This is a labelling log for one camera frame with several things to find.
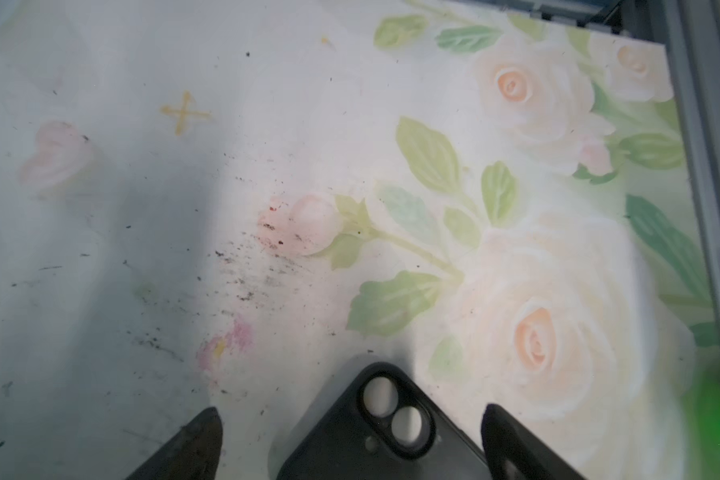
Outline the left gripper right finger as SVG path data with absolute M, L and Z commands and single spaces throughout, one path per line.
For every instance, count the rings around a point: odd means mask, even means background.
M 584 477 L 498 404 L 481 421 L 486 463 L 494 480 L 584 480 Z

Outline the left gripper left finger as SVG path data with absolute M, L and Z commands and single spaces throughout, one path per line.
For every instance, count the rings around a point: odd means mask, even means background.
M 223 443 L 216 407 L 202 410 L 127 480 L 214 480 Z

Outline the black phone case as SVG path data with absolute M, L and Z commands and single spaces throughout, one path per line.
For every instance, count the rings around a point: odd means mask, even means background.
M 480 447 L 400 368 L 363 369 L 279 479 L 489 479 Z

